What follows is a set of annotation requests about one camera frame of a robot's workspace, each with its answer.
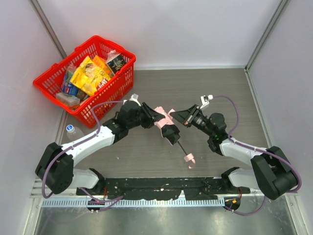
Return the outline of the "pink folding umbrella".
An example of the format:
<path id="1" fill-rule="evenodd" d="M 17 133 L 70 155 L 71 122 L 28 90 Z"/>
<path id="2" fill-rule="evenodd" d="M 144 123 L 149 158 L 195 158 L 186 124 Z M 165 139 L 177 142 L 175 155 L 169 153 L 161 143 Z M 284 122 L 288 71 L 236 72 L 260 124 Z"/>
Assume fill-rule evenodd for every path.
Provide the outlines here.
<path id="1" fill-rule="evenodd" d="M 167 141 L 172 146 L 177 144 L 181 148 L 181 150 L 185 154 L 183 158 L 184 161 L 188 164 L 188 168 L 192 169 L 196 164 L 195 157 L 192 153 L 188 153 L 180 142 L 180 130 L 174 124 L 173 117 L 171 116 L 171 113 L 173 113 L 175 110 L 171 109 L 169 112 L 166 112 L 161 106 L 154 108 L 154 110 L 158 114 L 164 116 L 164 118 L 162 118 L 161 120 L 154 122 L 154 125 L 159 128 L 161 136 L 167 139 Z"/>

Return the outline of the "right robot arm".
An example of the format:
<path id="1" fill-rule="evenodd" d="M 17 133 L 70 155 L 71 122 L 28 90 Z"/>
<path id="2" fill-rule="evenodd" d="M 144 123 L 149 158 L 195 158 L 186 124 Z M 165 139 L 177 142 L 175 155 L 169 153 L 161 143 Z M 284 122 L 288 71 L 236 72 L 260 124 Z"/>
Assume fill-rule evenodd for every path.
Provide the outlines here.
<path id="1" fill-rule="evenodd" d="M 257 189 L 267 198 L 275 200 L 299 185 L 299 178 L 279 147 L 258 148 L 229 136 L 221 113 L 208 117 L 199 106 L 194 105 L 187 110 L 171 112 L 170 115 L 180 124 L 194 126 L 207 134 L 212 152 L 237 159 L 251 167 L 250 170 L 238 167 L 231 170 L 228 180 L 233 186 Z"/>

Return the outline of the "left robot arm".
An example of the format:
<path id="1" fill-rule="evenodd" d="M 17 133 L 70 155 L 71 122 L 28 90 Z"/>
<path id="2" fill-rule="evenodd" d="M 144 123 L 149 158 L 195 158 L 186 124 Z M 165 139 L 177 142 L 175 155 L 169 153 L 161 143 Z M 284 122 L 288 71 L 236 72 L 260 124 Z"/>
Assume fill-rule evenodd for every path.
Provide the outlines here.
<path id="1" fill-rule="evenodd" d="M 151 109 L 146 103 L 126 100 L 115 116 L 98 129 L 75 141 L 47 146 L 35 173 L 42 180 L 42 195 L 48 187 L 51 194 L 60 194 L 66 189 L 76 189 L 77 194 L 100 195 L 104 192 L 105 179 L 95 169 L 76 169 L 75 166 L 97 150 L 113 145 L 126 137 L 130 129 L 154 126 L 165 116 Z"/>

